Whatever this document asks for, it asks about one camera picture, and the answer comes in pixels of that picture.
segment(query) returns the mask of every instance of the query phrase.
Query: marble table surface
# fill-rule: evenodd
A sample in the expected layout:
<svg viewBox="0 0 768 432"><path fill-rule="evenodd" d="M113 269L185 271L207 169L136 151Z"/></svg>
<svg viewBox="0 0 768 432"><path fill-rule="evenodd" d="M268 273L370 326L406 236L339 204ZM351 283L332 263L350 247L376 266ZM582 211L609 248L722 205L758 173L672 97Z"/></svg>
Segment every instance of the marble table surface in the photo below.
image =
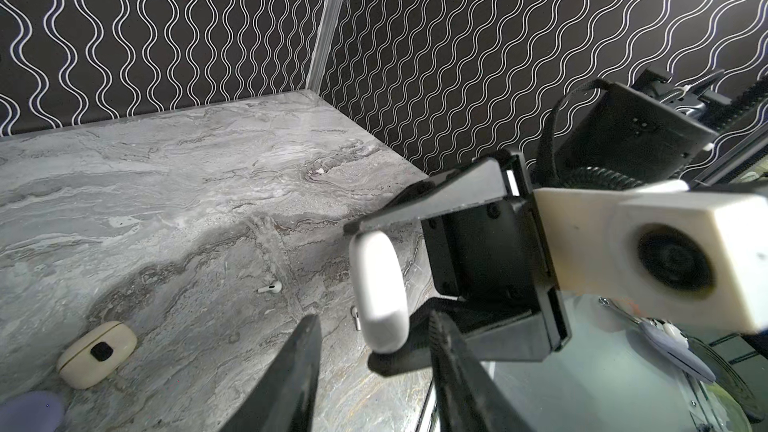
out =
<svg viewBox="0 0 768 432"><path fill-rule="evenodd" d="M309 91L1 141L0 402L52 390L60 430L217 430L318 314L313 429L413 430L431 372L368 371L342 225L423 177ZM388 233L413 310L421 230ZM112 320L138 348L72 390L56 359Z"/></svg>

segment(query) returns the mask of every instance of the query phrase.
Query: wireless earbud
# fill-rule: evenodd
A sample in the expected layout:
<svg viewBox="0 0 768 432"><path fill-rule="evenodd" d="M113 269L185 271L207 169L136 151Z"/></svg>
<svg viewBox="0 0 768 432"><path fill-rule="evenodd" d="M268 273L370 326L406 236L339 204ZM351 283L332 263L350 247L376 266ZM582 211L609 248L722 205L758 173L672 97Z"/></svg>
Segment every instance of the wireless earbud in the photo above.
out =
<svg viewBox="0 0 768 432"><path fill-rule="evenodd" d="M408 299L395 248L384 232L365 232L350 242L350 279L362 338L379 354L408 339Z"/></svg>
<svg viewBox="0 0 768 432"><path fill-rule="evenodd" d="M272 285L267 285L266 287L262 287L256 290L258 293L262 292L272 292L273 294L278 294L280 291L283 290L283 283L280 281L275 282Z"/></svg>

